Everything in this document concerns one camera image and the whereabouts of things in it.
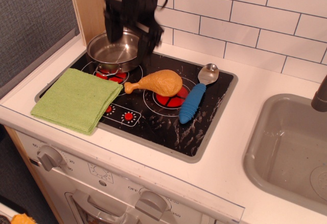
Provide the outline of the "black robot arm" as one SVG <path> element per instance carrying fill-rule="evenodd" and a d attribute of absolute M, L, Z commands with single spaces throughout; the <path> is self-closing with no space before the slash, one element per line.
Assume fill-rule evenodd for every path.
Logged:
<path fill-rule="evenodd" d="M 128 28 L 138 37 L 137 54 L 123 61 L 123 72 L 135 69 L 159 46 L 163 28 L 155 20 L 158 0 L 105 0 L 105 29 L 109 42 L 116 43 Z"/>

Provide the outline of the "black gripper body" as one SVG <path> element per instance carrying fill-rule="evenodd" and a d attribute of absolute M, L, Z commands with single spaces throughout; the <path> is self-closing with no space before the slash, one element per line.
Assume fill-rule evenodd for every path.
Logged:
<path fill-rule="evenodd" d="M 136 33 L 157 34 L 157 46 L 161 41 L 163 28 L 155 20 L 154 13 L 158 0 L 105 0 L 104 15 L 119 17 L 123 28 Z"/>

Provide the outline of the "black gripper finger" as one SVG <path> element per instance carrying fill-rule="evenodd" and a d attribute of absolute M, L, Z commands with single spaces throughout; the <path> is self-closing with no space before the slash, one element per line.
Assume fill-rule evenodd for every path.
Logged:
<path fill-rule="evenodd" d="M 137 62 L 140 65 L 144 58 L 147 58 L 152 54 L 154 48 L 157 46 L 157 34 L 155 32 L 150 33 L 136 33 L 138 37 L 137 44 Z"/>
<path fill-rule="evenodd" d="M 123 25 L 119 17 L 106 14 L 105 29 L 109 42 L 117 42 L 123 35 Z"/>

